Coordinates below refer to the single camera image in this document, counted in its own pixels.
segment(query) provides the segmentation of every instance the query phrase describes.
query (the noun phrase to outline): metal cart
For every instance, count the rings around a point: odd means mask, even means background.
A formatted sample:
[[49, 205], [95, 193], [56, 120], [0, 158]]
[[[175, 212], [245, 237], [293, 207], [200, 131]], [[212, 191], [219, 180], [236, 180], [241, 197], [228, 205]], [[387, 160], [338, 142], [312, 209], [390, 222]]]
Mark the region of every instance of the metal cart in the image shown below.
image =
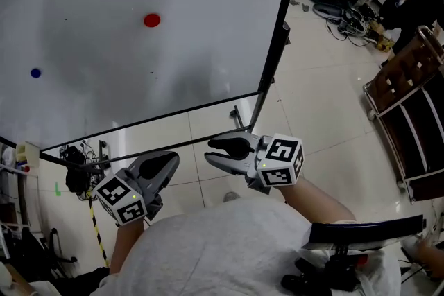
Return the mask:
[[[364, 85], [372, 107], [368, 119], [379, 121], [400, 171], [398, 186], [405, 187], [411, 203], [444, 196], [443, 58], [433, 33], [421, 26], [389, 62], [391, 68], [383, 67]], [[400, 82], [403, 88], [398, 90]], [[379, 98], [378, 85], [383, 87]]]

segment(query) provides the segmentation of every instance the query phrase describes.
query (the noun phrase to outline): forearm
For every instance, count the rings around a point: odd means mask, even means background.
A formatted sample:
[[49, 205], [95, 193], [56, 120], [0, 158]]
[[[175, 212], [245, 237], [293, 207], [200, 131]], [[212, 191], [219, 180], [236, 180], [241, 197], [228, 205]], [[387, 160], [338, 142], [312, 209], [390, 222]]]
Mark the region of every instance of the forearm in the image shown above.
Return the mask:
[[112, 253], [110, 274], [120, 271], [126, 257], [131, 251], [137, 239], [144, 233], [144, 219], [140, 218], [117, 230], [116, 244]]
[[287, 203], [311, 223], [355, 220], [347, 207], [300, 177], [296, 185], [279, 188]]
[[444, 250], [428, 247], [423, 243], [418, 248], [418, 260], [432, 271], [432, 276], [444, 279]]

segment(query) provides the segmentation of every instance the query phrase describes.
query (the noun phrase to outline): gray shirt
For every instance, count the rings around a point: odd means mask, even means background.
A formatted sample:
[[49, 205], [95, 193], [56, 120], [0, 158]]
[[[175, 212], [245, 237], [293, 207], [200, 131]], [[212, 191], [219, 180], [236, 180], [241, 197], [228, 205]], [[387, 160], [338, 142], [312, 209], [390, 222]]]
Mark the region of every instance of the gray shirt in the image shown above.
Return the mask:
[[[298, 256], [320, 265], [328, 260], [327, 252], [300, 249], [309, 226], [269, 198], [166, 218], [143, 233], [121, 272], [105, 278], [93, 295], [291, 295], [280, 281], [298, 274]], [[365, 295], [400, 294], [398, 262], [383, 252], [371, 254], [359, 279]]]

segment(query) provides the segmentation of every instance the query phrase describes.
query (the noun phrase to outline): person's arm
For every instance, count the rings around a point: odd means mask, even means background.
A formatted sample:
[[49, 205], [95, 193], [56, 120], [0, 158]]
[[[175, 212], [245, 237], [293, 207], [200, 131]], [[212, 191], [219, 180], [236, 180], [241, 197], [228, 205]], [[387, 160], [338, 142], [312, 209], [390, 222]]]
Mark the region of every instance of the person's arm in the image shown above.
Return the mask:
[[347, 207], [303, 177], [299, 177], [295, 185], [281, 186], [278, 189], [287, 203], [311, 223], [356, 219]]
[[114, 252], [112, 253], [110, 274], [116, 274], [120, 271], [131, 248], [142, 233], [144, 233], [143, 218], [119, 227]]

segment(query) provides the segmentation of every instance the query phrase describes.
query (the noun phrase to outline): marker cube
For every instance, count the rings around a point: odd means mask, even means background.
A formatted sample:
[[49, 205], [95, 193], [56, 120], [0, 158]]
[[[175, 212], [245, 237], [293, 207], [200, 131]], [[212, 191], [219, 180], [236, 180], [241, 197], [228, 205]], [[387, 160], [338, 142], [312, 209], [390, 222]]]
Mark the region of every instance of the marker cube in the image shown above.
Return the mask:
[[105, 177], [93, 190], [93, 194], [120, 225], [126, 225], [146, 215], [142, 195], [117, 175]]
[[304, 163], [302, 140], [275, 134], [261, 159], [257, 172], [267, 187], [296, 184]]

